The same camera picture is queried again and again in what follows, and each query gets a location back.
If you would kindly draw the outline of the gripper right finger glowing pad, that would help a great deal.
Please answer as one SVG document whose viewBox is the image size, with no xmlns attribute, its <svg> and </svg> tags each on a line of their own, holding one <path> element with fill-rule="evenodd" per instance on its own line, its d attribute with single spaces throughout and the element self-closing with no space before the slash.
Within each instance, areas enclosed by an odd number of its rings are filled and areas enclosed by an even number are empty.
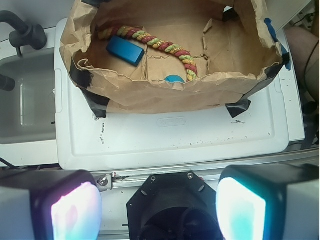
<svg viewBox="0 0 320 240">
<path fill-rule="evenodd" d="M 216 213 L 227 240 L 318 240 L 320 168 L 229 165 L 217 186 Z"/>
</svg>

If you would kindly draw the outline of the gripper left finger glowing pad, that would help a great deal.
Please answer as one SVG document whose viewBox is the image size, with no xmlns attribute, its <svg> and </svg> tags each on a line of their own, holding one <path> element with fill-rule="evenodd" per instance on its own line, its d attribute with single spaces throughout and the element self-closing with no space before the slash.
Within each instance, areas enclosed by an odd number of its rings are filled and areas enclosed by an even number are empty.
<svg viewBox="0 0 320 240">
<path fill-rule="evenodd" d="M 95 240 L 102 197 L 86 170 L 6 170 L 0 174 L 2 240 Z"/>
</svg>

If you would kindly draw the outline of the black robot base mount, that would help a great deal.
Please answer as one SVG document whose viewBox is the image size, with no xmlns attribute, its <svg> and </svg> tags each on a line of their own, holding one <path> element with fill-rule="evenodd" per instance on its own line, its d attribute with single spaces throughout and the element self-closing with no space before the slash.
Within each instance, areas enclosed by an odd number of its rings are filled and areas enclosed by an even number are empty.
<svg viewBox="0 0 320 240">
<path fill-rule="evenodd" d="M 194 172 L 150 175 L 126 204 L 131 240 L 222 240 L 217 192 Z"/>
</svg>

